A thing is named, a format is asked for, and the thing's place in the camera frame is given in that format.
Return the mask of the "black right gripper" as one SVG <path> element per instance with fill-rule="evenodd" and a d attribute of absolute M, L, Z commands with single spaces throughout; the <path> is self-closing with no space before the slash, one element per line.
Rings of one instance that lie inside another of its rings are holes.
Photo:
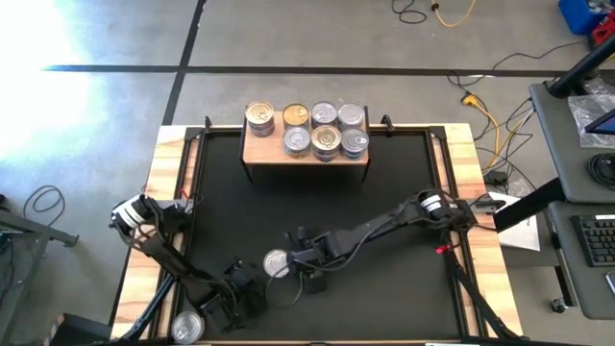
<path fill-rule="evenodd" d="M 328 278 L 325 274 L 344 268 L 347 256 L 335 257 L 328 248 L 327 238 L 311 233 L 304 226 L 286 232 L 284 237 L 291 250 L 291 263 L 297 272 L 303 274 L 305 292 L 317 294 L 326 291 Z"/>

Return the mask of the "silver lid can red label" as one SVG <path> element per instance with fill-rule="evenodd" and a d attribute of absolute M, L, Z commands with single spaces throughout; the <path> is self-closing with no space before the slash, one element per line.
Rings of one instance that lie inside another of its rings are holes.
<path fill-rule="evenodd" d="M 269 251 L 262 262 L 265 273 L 272 278 L 283 278 L 290 273 L 287 252 L 282 249 Z"/>

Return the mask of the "silver lid seafood can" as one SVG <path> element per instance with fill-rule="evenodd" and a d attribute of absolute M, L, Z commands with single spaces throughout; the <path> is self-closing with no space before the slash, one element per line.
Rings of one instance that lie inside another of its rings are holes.
<path fill-rule="evenodd" d="M 192 344 L 201 338 L 205 326 L 205 320 L 196 312 L 184 311 L 173 320 L 171 335 L 176 343 Z"/>
<path fill-rule="evenodd" d="M 344 104 L 338 110 L 338 125 L 341 129 L 360 128 L 364 123 L 364 109 L 353 103 Z"/>
<path fill-rule="evenodd" d="M 288 154 L 304 154 L 311 146 L 311 136 L 302 127 L 288 128 L 283 134 L 283 148 Z"/>

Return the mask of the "dark gold seafood can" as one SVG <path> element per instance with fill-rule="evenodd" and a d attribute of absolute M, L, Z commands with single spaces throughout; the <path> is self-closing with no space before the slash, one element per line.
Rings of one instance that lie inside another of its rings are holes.
<path fill-rule="evenodd" d="M 283 124 L 286 128 L 306 127 L 308 121 L 308 109 L 302 104 L 290 104 L 283 109 Z"/>

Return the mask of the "silver lid can blue label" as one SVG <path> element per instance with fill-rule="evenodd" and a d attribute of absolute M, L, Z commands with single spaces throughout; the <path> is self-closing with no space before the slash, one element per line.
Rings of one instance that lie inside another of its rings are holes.
<path fill-rule="evenodd" d="M 327 101 L 320 101 L 311 108 L 311 127 L 328 125 L 336 126 L 337 108 L 334 104 Z"/>

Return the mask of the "pale gold lid can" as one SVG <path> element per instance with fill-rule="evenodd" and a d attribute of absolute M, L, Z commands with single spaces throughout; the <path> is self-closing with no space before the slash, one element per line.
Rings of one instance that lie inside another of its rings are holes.
<path fill-rule="evenodd" d="M 245 108 L 245 117 L 250 124 L 269 124 L 274 116 L 273 106 L 265 101 L 255 101 Z"/>

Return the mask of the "black table mat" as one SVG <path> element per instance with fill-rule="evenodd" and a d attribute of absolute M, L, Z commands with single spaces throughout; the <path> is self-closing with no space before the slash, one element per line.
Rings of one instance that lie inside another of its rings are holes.
<path fill-rule="evenodd" d="M 299 227 L 352 229 L 435 184 L 421 135 L 373 136 L 369 168 L 258 166 L 246 173 L 239 149 L 236 136 L 206 144 L 189 257 L 214 274 L 234 259 L 261 265 Z M 272 281 L 275 306 L 228 339 L 454 338 L 455 307 L 437 241 L 435 234 L 404 228 L 367 243 L 317 294 L 295 277 Z"/>

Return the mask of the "black box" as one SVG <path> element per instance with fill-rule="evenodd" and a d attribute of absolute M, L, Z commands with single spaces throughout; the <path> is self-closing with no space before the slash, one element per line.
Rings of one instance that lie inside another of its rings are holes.
<path fill-rule="evenodd" d="M 42 341 L 42 346 L 78 346 L 109 341 L 111 326 L 82 316 L 62 313 Z"/>

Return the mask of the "white paper sheet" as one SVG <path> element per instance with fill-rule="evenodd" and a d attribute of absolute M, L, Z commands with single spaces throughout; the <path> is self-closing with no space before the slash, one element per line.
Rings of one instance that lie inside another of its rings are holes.
<path fill-rule="evenodd" d="M 519 197 L 490 191 L 489 197 L 496 202 L 503 202 L 502 207 L 496 207 L 496 211 L 507 208 L 520 200 Z M 540 251 L 539 234 L 536 216 L 531 216 L 516 225 L 498 233 L 499 241 L 504 246 Z"/>

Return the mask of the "grey desk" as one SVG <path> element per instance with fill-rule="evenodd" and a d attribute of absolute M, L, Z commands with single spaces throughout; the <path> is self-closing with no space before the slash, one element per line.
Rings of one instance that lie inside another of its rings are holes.
<path fill-rule="evenodd" d="M 556 87 L 534 84 L 529 94 L 557 177 L 498 211 L 494 216 L 496 229 L 507 230 L 543 212 L 558 260 L 555 270 L 565 304 L 580 308 L 589 319 L 615 320 L 615 291 L 606 279 L 609 272 L 615 272 L 615 266 L 589 266 L 572 222 L 578 215 L 615 217 L 615 190 L 598 185 L 586 171 L 586 163 L 593 156 L 608 151 L 580 145 L 573 113 Z"/>

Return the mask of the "black keyboard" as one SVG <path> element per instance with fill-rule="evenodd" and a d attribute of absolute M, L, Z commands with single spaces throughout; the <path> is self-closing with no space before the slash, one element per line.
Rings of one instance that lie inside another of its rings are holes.
<path fill-rule="evenodd" d="M 587 264 L 615 266 L 615 214 L 574 215 L 571 222 Z"/>

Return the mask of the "clear plastic bag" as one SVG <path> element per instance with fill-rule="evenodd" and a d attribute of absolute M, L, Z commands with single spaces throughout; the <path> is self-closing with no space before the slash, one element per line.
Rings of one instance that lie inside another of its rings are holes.
<path fill-rule="evenodd" d="M 589 94 L 568 98 L 581 147 L 615 149 L 615 136 L 587 134 L 584 127 L 615 109 L 615 94 Z"/>

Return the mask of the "blue plastic bin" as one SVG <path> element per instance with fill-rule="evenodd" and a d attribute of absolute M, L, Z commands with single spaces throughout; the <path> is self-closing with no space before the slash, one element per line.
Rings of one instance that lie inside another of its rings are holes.
<path fill-rule="evenodd" d="M 589 0 L 558 0 L 559 10 L 574 35 L 587 36 L 607 16 L 604 9 L 592 9 Z"/>

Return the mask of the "red plastic object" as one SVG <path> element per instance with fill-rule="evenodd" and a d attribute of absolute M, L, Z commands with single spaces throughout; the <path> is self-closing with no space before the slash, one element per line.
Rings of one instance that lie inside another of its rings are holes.
<path fill-rule="evenodd" d="M 588 38 L 591 47 L 598 47 L 615 34 L 615 22 L 609 21 L 598 25 Z"/>

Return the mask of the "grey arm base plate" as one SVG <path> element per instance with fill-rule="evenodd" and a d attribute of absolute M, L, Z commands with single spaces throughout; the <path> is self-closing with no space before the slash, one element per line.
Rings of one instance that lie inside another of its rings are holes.
<path fill-rule="evenodd" d="M 494 214 L 505 205 L 504 200 L 495 200 L 486 195 L 472 202 L 470 208 L 474 213 Z"/>

